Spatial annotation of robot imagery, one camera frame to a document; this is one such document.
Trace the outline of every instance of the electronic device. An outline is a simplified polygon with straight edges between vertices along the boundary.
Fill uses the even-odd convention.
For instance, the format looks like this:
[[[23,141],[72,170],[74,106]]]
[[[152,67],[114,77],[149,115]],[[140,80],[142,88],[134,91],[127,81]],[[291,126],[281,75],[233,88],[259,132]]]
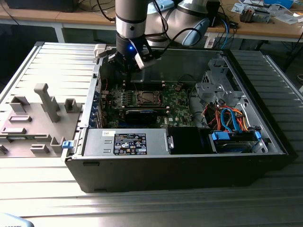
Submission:
[[[162,56],[150,44],[167,45],[171,39],[185,46],[197,43],[209,25],[206,4],[206,0],[184,0],[175,8],[171,0],[157,0],[157,4],[116,0],[116,53],[108,62],[129,83],[132,73],[153,65]]]
[[[11,9],[43,9],[73,12],[79,0],[5,0]]]
[[[221,21],[220,18],[217,19],[218,10],[220,7],[219,0],[208,0],[206,4],[206,9],[208,11],[207,18],[209,19],[209,27],[215,27],[217,21]]]
[[[240,21],[244,23],[263,22],[268,23],[270,20],[270,13],[264,9],[254,9],[249,6],[244,6],[240,14]]]
[[[245,186],[297,157],[250,81],[272,69],[251,67],[269,64],[262,54],[168,49],[126,83],[103,49],[79,135],[63,146],[83,191]]]

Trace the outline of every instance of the white cable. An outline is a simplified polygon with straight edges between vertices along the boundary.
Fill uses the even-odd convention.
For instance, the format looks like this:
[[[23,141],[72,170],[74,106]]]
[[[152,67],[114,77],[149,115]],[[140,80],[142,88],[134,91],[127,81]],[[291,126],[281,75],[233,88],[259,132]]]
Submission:
[[[297,75],[297,78],[298,78],[298,80],[300,80],[300,81],[303,81],[303,74],[299,74],[299,75]]]
[[[280,4],[273,4],[273,5],[275,5],[275,6],[280,6],[280,7],[282,7],[282,8],[285,8],[288,12],[290,12],[292,15],[294,14],[292,11],[290,11],[288,8],[286,8],[285,6],[282,6],[282,5],[280,5]]]

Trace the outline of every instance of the workbench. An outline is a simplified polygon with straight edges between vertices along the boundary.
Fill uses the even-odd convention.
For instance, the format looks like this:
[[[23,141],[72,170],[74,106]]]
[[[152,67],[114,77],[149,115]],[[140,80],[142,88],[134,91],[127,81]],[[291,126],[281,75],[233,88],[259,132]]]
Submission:
[[[115,30],[115,24],[107,21],[104,17],[93,12],[86,12],[77,9],[73,13],[64,13],[58,11],[47,10],[28,10],[28,9],[10,9],[3,1],[3,6],[6,11],[20,25],[29,26],[46,26],[55,29],[58,42],[64,43],[64,28],[79,28],[79,29],[96,29],[96,30]],[[297,42],[303,28],[302,24],[296,23],[289,25],[272,18],[268,24],[265,23],[250,23],[245,24],[240,22],[239,14],[230,12],[236,0],[222,0],[223,8],[226,15],[233,21],[239,23],[239,29],[235,34],[235,38],[241,39],[256,39],[256,40],[272,40]],[[291,10],[303,11],[303,6],[294,4]],[[115,8],[108,10],[109,16],[115,15]],[[15,21],[3,10],[0,6],[0,24],[16,24]],[[221,36],[224,33],[223,25],[208,28],[205,36],[208,37],[205,47],[211,47],[209,44],[215,37]]]
[[[12,96],[41,102],[33,92],[36,83],[47,83],[58,102],[69,97],[85,105],[93,50],[91,44],[34,46],[0,95],[0,125],[11,111]],[[298,227],[303,223],[303,159],[302,142],[297,143],[299,157],[291,165],[249,187],[179,191],[84,193],[60,157],[2,157],[0,212],[26,218],[35,227]]]

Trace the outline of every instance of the black cable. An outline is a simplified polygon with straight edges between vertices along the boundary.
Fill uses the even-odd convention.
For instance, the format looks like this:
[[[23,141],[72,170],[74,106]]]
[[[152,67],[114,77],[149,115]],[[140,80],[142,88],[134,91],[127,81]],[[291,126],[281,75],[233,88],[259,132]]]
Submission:
[[[301,50],[303,50],[303,45],[300,47],[300,49],[296,53],[294,53],[292,56],[290,56],[290,58],[286,61],[285,65],[283,67],[283,72],[285,72],[288,69],[288,67],[291,65],[291,63],[294,61],[294,59],[299,55]]]
[[[287,50],[292,51],[292,47],[290,45],[288,45],[286,42],[281,42],[281,43]]]
[[[298,43],[299,43],[299,42],[300,42],[300,40],[302,39],[302,36],[303,36],[303,32],[301,33],[300,38],[298,39],[298,41],[297,41],[297,42],[296,42],[296,44],[294,45],[293,50],[290,52],[290,54],[292,54],[292,53],[293,53],[293,51],[296,49],[296,47],[297,47]]]
[[[4,9],[4,11],[10,16],[10,18],[12,18],[13,21],[16,22],[17,25],[20,25],[14,18],[12,15],[10,15],[10,13],[7,12],[7,10],[4,8],[3,4],[2,4],[2,0],[0,0],[0,4],[2,6],[2,8]]]
[[[181,35],[183,32],[185,31],[195,31],[199,34],[199,39],[194,43],[194,44],[191,44],[191,45],[183,45],[183,46],[187,46],[187,47],[190,47],[190,46],[194,46],[196,45],[198,42],[200,42],[200,40],[202,39],[202,35],[200,33],[199,30],[193,28],[193,27],[188,27],[188,28],[185,28],[181,31],[179,31],[175,37],[172,38],[172,40],[169,42],[169,44],[164,48],[163,52],[162,52],[162,55],[167,51],[167,49],[172,45],[172,43],[178,38],[179,35]]]
[[[109,21],[115,21],[116,18],[115,17],[108,17],[104,12],[103,12],[103,9],[101,8],[101,5],[100,5],[100,2],[99,0],[97,0],[97,4],[98,4],[98,7],[99,7],[99,10],[100,12],[102,13],[102,15]]]
[[[196,79],[195,79],[192,75],[190,75],[190,74],[183,74],[183,75],[181,75],[181,76],[179,77],[177,83],[179,83],[179,82],[180,82],[180,79],[181,79],[182,77],[185,77],[185,76],[191,77],[191,78],[193,79],[193,82],[196,82]]]
[[[168,29],[169,29],[169,25],[168,25],[166,19],[165,19],[165,18],[163,17],[163,15],[162,15],[161,9],[160,9],[160,7],[159,7],[157,1],[156,1],[156,0],[153,0],[152,2],[153,2],[153,5],[154,5],[154,7],[155,7],[155,10],[157,11],[158,15],[159,15],[160,18],[161,18],[162,27],[164,28],[164,32],[161,32],[161,33],[154,33],[154,34],[148,34],[148,35],[146,35],[145,37],[155,37],[155,36],[165,35],[166,38],[168,38],[168,39],[170,40],[169,36],[167,35],[167,31],[168,31]]]
[[[156,1],[156,0],[153,0],[152,3],[153,3],[153,5],[154,5],[154,7],[157,9],[157,13],[158,13],[159,16],[161,17],[161,23],[162,23],[162,27],[164,28],[164,34],[165,34],[166,38],[167,38],[168,40],[170,40],[169,36],[167,35],[167,31],[169,30],[169,25],[168,25],[166,19],[165,19],[165,18],[163,17],[163,15],[162,15],[161,9],[160,9],[160,7],[159,7],[157,1]]]
[[[288,67],[291,65],[291,63],[293,62],[293,60],[299,55],[299,53],[303,49],[303,45],[302,45],[297,52],[295,52],[294,54],[292,54],[294,52],[294,50],[296,49],[297,45],[299,44],[300,40],[302,39],[302,36],[303,36],[303,32],[301,33],[300,38],[298,39],[298,41],[294,45],[294,48],[290,52],[290,57],[286,60],[286,63],[284,65],[284,67],[283,67],[283,72],[285,72],[288,69]]]
[[[218,13],[224,15],[224,19],[225,19],[224,21],[226,22],[226,24],[228,25],[228,28],[229,28],[230,20],[229,20],[228,16],[226,16],[225,11],[224,11],[222,5],[220,5],[220,8],[222,9],[223,13],[221,13],[221,12],[218,12]],[[221,39],[222,39],[222,37],[223,37],[223,35],[224,35],[225,33],[226,33],[226,28],[224,29],[224,33],[222,33],[222,35],[221,35],[219,41],[218,41],[218,42],[216,41],[216,44],[213,46],[213,49],[214,49],[218,44],[219,44],[218,48],[220,48],[220,41],[221,41]]]

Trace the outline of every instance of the orange wire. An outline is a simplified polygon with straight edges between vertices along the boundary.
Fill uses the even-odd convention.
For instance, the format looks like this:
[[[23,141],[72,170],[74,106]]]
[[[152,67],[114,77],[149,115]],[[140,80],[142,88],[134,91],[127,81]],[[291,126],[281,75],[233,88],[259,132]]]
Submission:
[[[246,127],[245,118],[243,117],[243,124],[246,131],[248,131],[248,128]]]

